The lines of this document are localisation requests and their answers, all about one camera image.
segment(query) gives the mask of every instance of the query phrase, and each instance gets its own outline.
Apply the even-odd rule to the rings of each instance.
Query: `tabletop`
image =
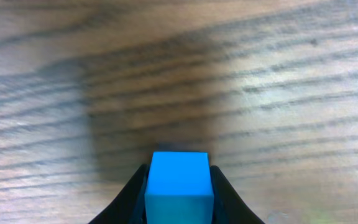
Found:
[[[0,0],[0,223],[87,223],[158,149],[358,224],[358,0]]]

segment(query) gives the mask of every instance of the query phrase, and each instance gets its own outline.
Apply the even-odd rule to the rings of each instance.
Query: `wooden surface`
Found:
[[[358,1],[0,0],[0,223],[86,223],[158,143],[266,223],[358,223]]]

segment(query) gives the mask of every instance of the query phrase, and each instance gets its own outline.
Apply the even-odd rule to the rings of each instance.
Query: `cube front face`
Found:
[[[206,152],[155,152],[145,193],[147,223],[210,224],[213,190]]]

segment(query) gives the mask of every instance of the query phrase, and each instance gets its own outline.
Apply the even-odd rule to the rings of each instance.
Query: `cube top face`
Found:
[[[206,152],[154,152],[146,195],[213,196]]]

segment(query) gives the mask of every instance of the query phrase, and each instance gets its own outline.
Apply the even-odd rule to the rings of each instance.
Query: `brown wood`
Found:
[[[358,1],[0,0],[0,223],[86,223],[161,143],[358,223]]]

